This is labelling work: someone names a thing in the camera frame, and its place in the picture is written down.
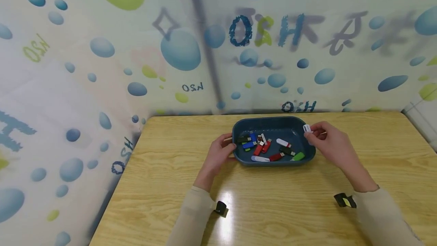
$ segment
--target red usb flash drive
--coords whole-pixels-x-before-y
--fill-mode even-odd
[[[264,142],[259,143],[259,145],[256,147],[255,151],[253,152],[254,156],[259,156],[259,153],[261,152],[263,145],[264,145]]]
[[[274,161],[281,159],[284,156],[285,156],[284,153],[278,153],[278,154],[270,156],[269,159],[270,159],[270,162],[274,162]]]
[[[266,144],[263,146],[262,153],[266,153],[272,143],[272,139],[268,139]]]

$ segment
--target diamond symbol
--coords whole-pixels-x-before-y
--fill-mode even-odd
[[[163,21],[163,18],[167,18],[168,21],[170,21],[171,26],[168,28],[167,32],[164,31],[164,29],[159,25]],[[170,34],[173,30],[176,28],[180,28],[181,26],[176,22],[168,13],[167,8],[161,8],[161,12],[159,13],[158,18],[156,18],[155,21],[153,21],[152,25],[164,36],[164,38],[169,41],[170,40]]]

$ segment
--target blue plastic tray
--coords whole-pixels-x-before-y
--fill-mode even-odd
[[[305,122],[297,117],[268,117],[268,118],[253,118],[243,119],[235,123],[232,129],[232,142],[236,143],[237,148],[234,151],[234,155],[245,166],[300,166],[313,159],[316,154],[316,148],[310,145],[303,136],[303,126]],[[266,140],[272,139],[272,143],[267,153],[260,153],[261,157],[270,157],[279,153],[280,145],[276,142],[276,139],[280,138],[291,143],[291,148],[294,152],[302,152],[305,154],[304,159],[301,161],[291,161],[293,158],[290,155],[285,155],[276,162],[253,162],[251,157],[255,151],[255,147],[250,151],[244,151],[241,143],[237,143],[236,140],[248,134],[249,131],[255,132],[258,136],[264,133]]]

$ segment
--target hand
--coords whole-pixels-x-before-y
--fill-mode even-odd
[[[311,125],[313,133],[305,132],[304,136],[322,155],[340,168],[354,190],[371,192],[379,186],[361,164],[357,153],[346,133],[340,131],[328,122]]]
[[[311,125],[311,130],[313,134],[305,132],[305,138],[338,168],[344,170],[360,165],[357,153],[346,133],[328,122],[315,123]]]
[[[203,163],[202,168],[193,184],[198,188],[209,192],[211,190],[214,177],[218,175],[220,169],[237,147],[232,143],[232,133],[223,134],[215,139],[209,147],[208,155]]]

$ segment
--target right hand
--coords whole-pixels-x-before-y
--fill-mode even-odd
[[[305,138],[334,165],[343,171],[361,165],[346,133],[325,121],[311,125],[311,130],[313,134],[305,132]]]

